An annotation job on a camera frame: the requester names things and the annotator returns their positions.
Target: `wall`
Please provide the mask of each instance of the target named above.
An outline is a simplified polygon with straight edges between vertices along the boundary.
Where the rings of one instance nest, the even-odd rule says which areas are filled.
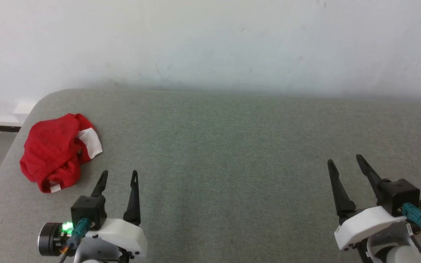
[[[0,123],[91,87],[421,100],[421,1],[0,1]]]

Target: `robotic arm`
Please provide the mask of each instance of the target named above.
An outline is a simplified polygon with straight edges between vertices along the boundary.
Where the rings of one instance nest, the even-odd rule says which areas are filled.
[[[334,232],[339,249],[357,249],[363,263],[421,263],[421,247],[414,238],[421,232],[420,190],[405,179],[381,179],[363,156],[356,159],[377,202],[375,207],[357,210],[334,162],[327,162],[339,216]]]
[[[137,171],[131,178],[131,194],[123,219],[107,218],[105,197],[108,171],[92,194],[81,196],[71,207],[72,222],[46,223],[38,237],[42,256],[74,256],[74,263],[129,263],[147,255],[147,239],[139,227],[141,213]]]

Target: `red clothing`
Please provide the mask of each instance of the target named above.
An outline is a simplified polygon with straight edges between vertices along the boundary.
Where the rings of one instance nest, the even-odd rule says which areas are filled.
[[[102,152],[92,123],[82,114],[36,123],[24,148],[22,173],[37,182],[43,193],[74,185],[80,178],[80,164]]]

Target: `gray fabric surface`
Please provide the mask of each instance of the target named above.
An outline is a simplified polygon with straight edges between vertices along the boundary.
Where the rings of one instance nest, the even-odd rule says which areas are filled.
[[[20,172],[23,144],[34,123],[68,112],[96,125],[104,152],[75,186],[43,194]],[[384,178],[421,189],[421,103],[58,92],[34,108],[0,168],[0,262],[57,262],[38,254],[44,223],[69,220],[104,169],[106,211],[121,218],[137,169],[149,262],[357,263],[356,251],[334,241],[326,165],[335,161],[358,208],[371,207],[356,153]]]

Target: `green light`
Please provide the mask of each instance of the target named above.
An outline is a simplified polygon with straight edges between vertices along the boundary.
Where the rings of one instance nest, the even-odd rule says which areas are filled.
[[[61,225],[62,231],[67,234],[72,234],[72,230],[74,230],[74,225],[72,222],[66,222],[63,225]]]

